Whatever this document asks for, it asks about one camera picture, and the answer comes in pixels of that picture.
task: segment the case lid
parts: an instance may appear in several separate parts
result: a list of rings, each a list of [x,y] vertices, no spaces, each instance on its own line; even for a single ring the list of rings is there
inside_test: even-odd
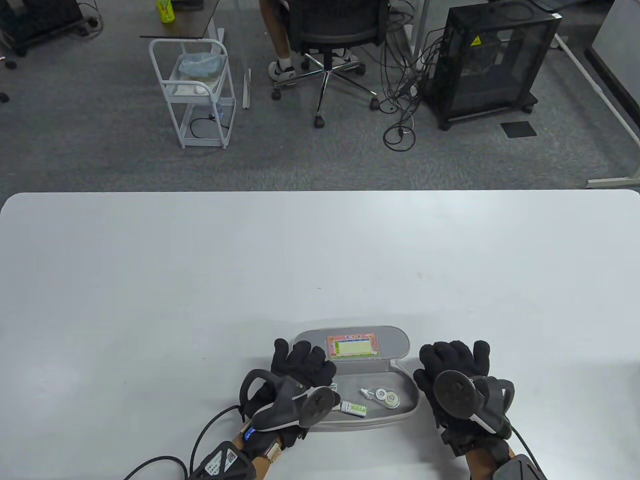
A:
[[[409,337],[395,326],[320,328],[299,334],[294,343],[307,340],[320,346],[334,362],[393,360],[409,353]]]

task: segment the sticker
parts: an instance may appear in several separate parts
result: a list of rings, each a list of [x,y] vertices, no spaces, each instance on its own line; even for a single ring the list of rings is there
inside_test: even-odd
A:
[[[356,415],[357,417],[364,417],[367,415],[367,407],[364,405],[358,405],[357,403],[351,403],[344,401],[340,406],[340,411],[344,413],[350,413],[351,415]]]
[[[238,458],[238,455],[236,454],[236,452],[234,452],[232,449],[227,450],[227,459],[225,460],[225,471],[227,471],[229,467],[231,467],[231,465],[234,464],[237,458]]]
[[[378,340],[373,333],[328,337],[327,345],[330,358],[372,358],[380,355]]]
[[[204,466],[205,471],[213,476],[218,475],[220,473],[220,463],[222,460],[222,451],[216,453],[216,456],[211,459],[211,461]]]
[[[249,437],[253,435],[253,432],[255,432],[255,428],[249,427],[249,430],[247,430],[246,433],[244,434],[245,442],[249,440]]]

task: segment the green bottle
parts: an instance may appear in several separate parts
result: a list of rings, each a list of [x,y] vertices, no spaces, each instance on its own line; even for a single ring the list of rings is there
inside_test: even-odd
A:
[[[162,23],[171,23],[175,20],[171,0],[157,0],[156,5],[158,6],[160,20],[162,20]]]

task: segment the qr code label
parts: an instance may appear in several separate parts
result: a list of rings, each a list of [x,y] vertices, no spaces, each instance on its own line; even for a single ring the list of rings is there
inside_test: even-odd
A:
[[[227,471],[229,467],[233,465],[233,463],[236,461],[237,458],[238,458],[238,455],[236,455],[236,453],[233,450],[227,450],[227,458],[225,460],[225,471]]]
[[[205,465],[204,469],[209,475],[218,475],[220,473],[220,461],[222,460],[222,452],[216,453],[216,456]]]

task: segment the floor mat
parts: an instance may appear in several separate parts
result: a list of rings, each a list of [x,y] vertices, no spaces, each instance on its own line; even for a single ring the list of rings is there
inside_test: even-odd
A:
[[[536,137],[538,134],[529,122],[506,122],[500,124],[509,138]]]

